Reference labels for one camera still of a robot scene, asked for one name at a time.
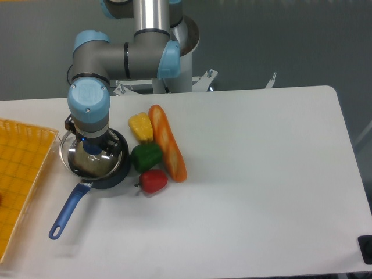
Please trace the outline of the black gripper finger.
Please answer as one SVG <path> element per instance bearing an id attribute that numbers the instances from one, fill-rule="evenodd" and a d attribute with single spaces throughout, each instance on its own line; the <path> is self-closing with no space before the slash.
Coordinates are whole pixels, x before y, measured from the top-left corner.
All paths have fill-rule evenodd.
<path id="1" fill-rule="evenodd" d="M 108 156 L 119 156 L 121 153 L 121 143 L 117 139 L 109 139 L 106 142 L 106 154 Z"/>
<path id="2" fill-rule="evenodd" d="M 73 121 L 72 114 L 69 114 L 64 122 L 64 127 L 67 131 L 71 132 L 73 135 L 76 135 L 76 128 Z"/>

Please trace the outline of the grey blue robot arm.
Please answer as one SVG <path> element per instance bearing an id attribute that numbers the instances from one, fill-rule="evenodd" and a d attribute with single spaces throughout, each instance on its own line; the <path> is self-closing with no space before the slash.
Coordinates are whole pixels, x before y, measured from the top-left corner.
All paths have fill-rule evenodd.
<path id="1" fill-rule="evenodd" d="M 77 35 L 67 97 L 71 115 L 65 128 L 86 153 L 117 156 L 121 143 L 109 134 L 110 81 L 180 75 L 181 47 L 171 39 L 171 29 L 183 19 L 182 2 L 101 1 L 100 6 L 109 18 L 133 18 L 134 40 L 112 44 L 105 33 L 95 30 Z"/>

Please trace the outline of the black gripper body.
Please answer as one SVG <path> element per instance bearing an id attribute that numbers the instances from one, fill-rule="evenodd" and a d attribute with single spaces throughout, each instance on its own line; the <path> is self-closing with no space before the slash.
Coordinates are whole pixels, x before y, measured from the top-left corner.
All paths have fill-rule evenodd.
<path id="1" fill-rule="evenodd" d="M 106 142 L 109 139 L 109 114 L 99 118 L 91 118 L 88 114 L 83 117 L 73 115 L 73 121 L 76 128 L 74 135 L 77 142 L 82 142 L 83 147 L 88 150 L 106 150 Z"/>

